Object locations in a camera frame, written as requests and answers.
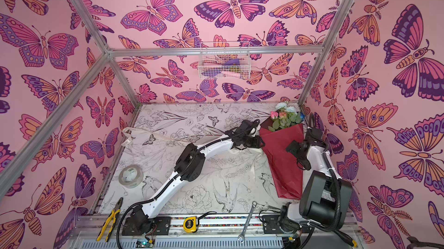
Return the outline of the white fake rose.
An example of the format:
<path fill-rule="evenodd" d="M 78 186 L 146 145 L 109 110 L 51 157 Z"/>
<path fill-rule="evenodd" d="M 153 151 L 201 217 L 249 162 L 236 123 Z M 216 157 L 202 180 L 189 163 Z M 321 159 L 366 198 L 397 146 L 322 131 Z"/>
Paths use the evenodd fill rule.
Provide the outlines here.
<path fill-rule="evenodd" d="M 298 107 L 290 106 L 288 102 L 280 102 L 275 106 L 275 110 L 271 111 L 271 126 L 268 130 L 276 132 L 281 129 L 290 128 L 301 124 L 305 115 Z"/>

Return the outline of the small pink fake rose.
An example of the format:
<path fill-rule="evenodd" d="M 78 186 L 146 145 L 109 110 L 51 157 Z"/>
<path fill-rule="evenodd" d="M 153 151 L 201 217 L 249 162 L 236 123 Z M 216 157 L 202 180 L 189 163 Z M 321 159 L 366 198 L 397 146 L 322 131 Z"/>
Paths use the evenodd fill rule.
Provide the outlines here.
<path fill-rule="evenodd" d="M 276 120 L 279 117 L 279 113 L 276 112 L 276 111 L 272 111 L 271 114 L 270 114 L 270 117 L 271 117 L 272 120 Z"/>

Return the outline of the dark red wrapping paper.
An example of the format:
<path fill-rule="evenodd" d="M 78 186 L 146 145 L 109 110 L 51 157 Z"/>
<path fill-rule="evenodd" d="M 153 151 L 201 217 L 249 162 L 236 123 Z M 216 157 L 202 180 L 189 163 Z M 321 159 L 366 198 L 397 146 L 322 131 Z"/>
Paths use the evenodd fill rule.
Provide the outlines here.
<path fill-rule="evenodd" d="M 302 142 L 304 139 L 301 124 L 271 132 L 272 120 L 267 118 L 262 124 L 259 134 L 265 142 L 265 152 L 277 195 L 281 199 L 299 200 L 302 197 L 303 171 L 298 167 L 297 159 L 286 151 L 292 141 Z"/>

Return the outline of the cream satin ribbon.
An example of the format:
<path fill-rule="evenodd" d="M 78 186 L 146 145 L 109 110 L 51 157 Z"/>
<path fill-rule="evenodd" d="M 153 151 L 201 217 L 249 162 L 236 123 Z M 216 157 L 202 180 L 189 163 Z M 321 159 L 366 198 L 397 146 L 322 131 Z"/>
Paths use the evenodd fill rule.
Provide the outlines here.
<path fill-rule="evenodd" d="M 172 174 L 177 159 L 188 144 L 202 145 L 219 138 L 223 134 L 214 135 L 211 140 L 207 140 L 203 136 L 179 139 L 142 129 L 125 128 L 124 135 L 127 139 L 122 143 L 124 147 L 123 156 L 128 156 L 127 163 L 138 165 L 146 176 L 157 177 L 157 173 L 162 170 Z M 240 151 L 242 150 L 232 149 L 218 155 L 233 154 Z"/>

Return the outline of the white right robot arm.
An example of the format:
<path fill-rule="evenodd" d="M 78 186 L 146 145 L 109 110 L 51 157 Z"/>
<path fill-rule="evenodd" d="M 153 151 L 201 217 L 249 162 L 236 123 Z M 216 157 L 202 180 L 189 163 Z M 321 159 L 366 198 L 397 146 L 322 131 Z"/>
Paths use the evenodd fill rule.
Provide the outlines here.
<path fill-rule="evenodd" d="M 286 151 L 296 157 L 297 165 L 308 178 L 299 203 L 282 207 L 280 229 L 284 233 L 296 233 L 306 221 L 308 226 L 324 232 L 339 231 L 349 208 L 352 185 L 334 168 L 322 131 L 309 127 L 304 140 L 292 141 Z"/>

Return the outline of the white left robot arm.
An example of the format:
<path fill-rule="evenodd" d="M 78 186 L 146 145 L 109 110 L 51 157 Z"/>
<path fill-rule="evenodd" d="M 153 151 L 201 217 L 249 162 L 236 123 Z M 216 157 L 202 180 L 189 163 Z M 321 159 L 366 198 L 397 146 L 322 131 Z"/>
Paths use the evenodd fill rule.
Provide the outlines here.
<path fill-rule="evenodd" d="M 259 149 L 265 146 L 259 136 L 260 120 L 243 120 L 237 128 L 225 131 L 222 136 L 202 145 L 188 144 L 175 163 L 172 174 L 161 188 L 148 200 L 133 203 L 121 215 L 120 229 L 131 234 L 148 233 L 153 220 L 162 208 L 187 183 L 199 178 L 206 160 L 226 151 L 246 148 Z"/>

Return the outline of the black yellow screwdriver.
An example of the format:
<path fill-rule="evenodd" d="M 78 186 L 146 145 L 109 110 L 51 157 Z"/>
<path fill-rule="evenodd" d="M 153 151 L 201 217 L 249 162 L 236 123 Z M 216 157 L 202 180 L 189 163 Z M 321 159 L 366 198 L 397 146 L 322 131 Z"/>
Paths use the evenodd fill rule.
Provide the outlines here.
<path fill-rule="evenodd" d="M 342 232 L 342 231 L 340 231 L 340 230 L 334 230 L 334 233 L 344 242 L 344 243 L 346 243 L 347 245 L 349 245 L 350 247 L 353 247 L 353 248 L 357 248 L 357 242 L 352 238 L 352 237 L 350 237 L 348 234 L 346 234 L 346 233 L 344 233 L 344 232 Z"/>

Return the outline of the clear tape roll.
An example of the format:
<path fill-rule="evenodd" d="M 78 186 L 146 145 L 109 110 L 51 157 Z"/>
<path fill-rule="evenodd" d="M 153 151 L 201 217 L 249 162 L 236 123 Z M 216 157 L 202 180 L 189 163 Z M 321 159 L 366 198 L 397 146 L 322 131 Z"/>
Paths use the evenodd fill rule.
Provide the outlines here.
<path fill-rule="evenodd" d="M 138 165 L 129 165 L 119 174 L 119 183 L 124 188 L 136 188 L 143 180 L 143 170 Z"/>

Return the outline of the green circuit board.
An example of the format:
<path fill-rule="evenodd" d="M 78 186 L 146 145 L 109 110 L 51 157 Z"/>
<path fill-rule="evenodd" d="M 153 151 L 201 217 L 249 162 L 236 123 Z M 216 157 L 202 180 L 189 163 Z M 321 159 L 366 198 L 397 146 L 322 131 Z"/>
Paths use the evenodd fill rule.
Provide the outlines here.
<path fill-rule="evenodd" d="M 154 244 L 155 244 L 154 240 L 139 239 L 136 241 L 136 248 L 137 249 L 152 249 L 154 247 Z"/>

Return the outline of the aluminium frame crossbar back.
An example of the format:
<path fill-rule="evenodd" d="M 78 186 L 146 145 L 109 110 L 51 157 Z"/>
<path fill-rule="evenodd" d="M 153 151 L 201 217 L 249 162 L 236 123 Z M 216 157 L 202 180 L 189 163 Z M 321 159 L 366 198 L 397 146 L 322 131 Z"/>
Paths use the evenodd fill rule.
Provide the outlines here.
<path fill-rule="evenodd" d="M 122 49 L 112 50 L 108 54 L 111 57 L 125 56 L 189 56 L 207 54 L 277 54 L 277 53 L 322 53 L 322 45 L 288 45 L 265 47 L 208 47 L 208 48 L 147 48 L 147 49 Z"/>

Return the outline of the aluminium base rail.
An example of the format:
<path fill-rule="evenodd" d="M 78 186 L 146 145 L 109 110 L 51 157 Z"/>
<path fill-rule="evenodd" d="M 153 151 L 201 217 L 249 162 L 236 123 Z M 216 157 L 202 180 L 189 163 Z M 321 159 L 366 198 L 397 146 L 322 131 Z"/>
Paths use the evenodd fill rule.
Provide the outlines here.
<path fill-rule="evenodd" d="M 203 235 L 234 235 L 238 236 L 247 221 L 247 214 L 211 214 L 197 223 L 197 231 L 195 233 L 187 233 L 183 224 L 187 218 L 192 217 L 191 214 L 185 215 L 161 215 L 150 221 L 150 228 L 144 232 L 137 232 L 129 229 L 126 223 L 123 223 L 120 229 L 120 238 L 136 238 L 146 234 L 153 234 L 154 237 L 188 237 Z M 105 215 L 86 215 L 78 219 L 71 238 L 84 237 L 95 239 L 105 222 Z M 254 213 L 249 221 L 246 236 L 249 235 L 285 235 L 278 225 L 279 214 L 273 212 L 263 212 L 261 214 Z"/>

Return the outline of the yellow handled pliers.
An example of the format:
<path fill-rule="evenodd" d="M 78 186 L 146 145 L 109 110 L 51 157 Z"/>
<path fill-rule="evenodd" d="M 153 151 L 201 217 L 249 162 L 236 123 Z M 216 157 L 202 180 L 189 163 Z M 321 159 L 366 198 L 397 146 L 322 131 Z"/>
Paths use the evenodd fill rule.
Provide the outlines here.
<path fill-rule="evenodd" d="M 113 232 L 114 226 L 116 224 L 117 218 L 121 212 L 122 204 L 123 204 L 123 197 L 120 197 L 118 202 L 116 203 L 116 205 L 112 209 L 111 214 L 108 215 L 107 219 L 105 220 L 104 224 L 102 225 L 101 231 L 96 238 L 97 242 L 100 242 L 102 240 L 107 229 L 109 229 L 109 230 L 106 235 L 105 242 L 109 242 L 109 239 L 112 236 L 112 232 Z"/>

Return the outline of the aluminium frame post right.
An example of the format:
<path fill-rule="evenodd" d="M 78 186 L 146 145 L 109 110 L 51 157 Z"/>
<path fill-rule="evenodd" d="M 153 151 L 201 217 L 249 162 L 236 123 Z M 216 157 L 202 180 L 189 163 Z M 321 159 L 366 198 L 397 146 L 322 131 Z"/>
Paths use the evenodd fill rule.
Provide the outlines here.
<path fill-rule="evenodd" d="M 309 95 L 310 89 L 313 87 L 315 80 L 320 72 L 320 70 L 324 66 L 324 61 L 328 57 L 328 53 L 330 49 L 333 47 L 334 41 L 339 35 L 339 31 L 346 19 L 346 16 L 349 13 L 349 10 L 351 9 L 353 3 L 355 0 L 342 0 L 339 9 L 336 12 L 335 18 L 333 20 L 332 25 L 330 26 L 330 29 L 328 31 L 328 34 L 326 36 L 326 39 L 323 43 L 323 50 L 319 55 L 316 57 L 316 61 L 309 73 L 309 77 L 305 83 L 304 88 L 302 89 L 301 96 L 298 100 L 298 105 L 302 106 L 305 103 L 305 100 L 307 99 Z"/>

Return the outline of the aluminium frame post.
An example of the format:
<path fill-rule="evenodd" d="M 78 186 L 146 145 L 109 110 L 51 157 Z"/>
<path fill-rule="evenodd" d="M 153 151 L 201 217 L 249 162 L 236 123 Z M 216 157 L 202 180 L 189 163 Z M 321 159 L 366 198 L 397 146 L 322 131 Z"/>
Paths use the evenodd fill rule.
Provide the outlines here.
<path fill-rule="evenodd" d="M 349 10 L 351 9 L 353 3 L 355 0 L 342 0 L 339 9 L 336 12 L 335 18 L 333 20 L 332 25 L 330 26 L 330 29 L 328 31 L 328 34 L 326 36 L 326 39 L 323 43 L 323 50 L 319 55 L 316 57 L 316 61 L 309 73 L 309 77 L 305 83 L 304 88 L 302 89 L 301 96 L 298 100 L 298 105 L 302 106 L 305 103 L 305 100 L 307 99 L 309 95 L 310 89 L 313 87 L 315 80 L 320 72 L 320 70 L 324 66 L 324 61 L 328 57 L 328 53 L 330 49 L 333 47 L 334 41 L 339 35 L 339 31 L 346 19 L 346 16 L 349 13 Z"/>
<path fill-rule="evenodd" d="M 97 47 L 100 49 L 102 53 L 102 57 L 105 58 L 107 64 L 113 69 L 115 76 L 120 82 L 120 85 L 124 89 L 126 95 L 131 100 L 132 104 L 136 107 L 139 102 L 135 97 L 135 91 L 131 88 L 128 80 L 126 79 L 123 71 L 120 69 L 114 57 L 111 56 L 112 50 L 104 39 L 104 36 L 101 34 L 99 29 L 97 28 L 91 14 L 89 13 L 87 7 L 83 3 L 83 0 L 70 0 L 77 13 L 80 15 L 85 27 L 91 34 L 92 39 L 96 43 Z"/>

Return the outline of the aluminium frame post left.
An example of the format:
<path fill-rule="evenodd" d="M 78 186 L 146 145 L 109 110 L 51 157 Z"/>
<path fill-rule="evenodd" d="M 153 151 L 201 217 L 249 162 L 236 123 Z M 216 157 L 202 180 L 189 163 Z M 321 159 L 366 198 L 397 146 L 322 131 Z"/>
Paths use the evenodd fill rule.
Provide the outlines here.
<path fill-rule="evenodd" d="M 120 82 L 120 85 L 124 89 L 126 95 L 131 100 L 132 104 L 136 107 L 139 102 L 135 97 L 135 91 L 131 88 L 128 80 L 126 79 L 123 71 L 120 69 L 114 57 L 111 56 L 112 50 L 104 39 L 104 36 L 101 34 L 99 29 L 97 28 L 91 14 L 89 13 L 87 7 L 83 3 L 83 0 L 70 0 L 77 13 L 80 15 L 85 27 L 91 34 L 92 39 L 96 43 L 97 47 L 100 49 L 102 53 L 102 57 L 105 58 L 107 64 L 113 69 L 115 76 Z"/>

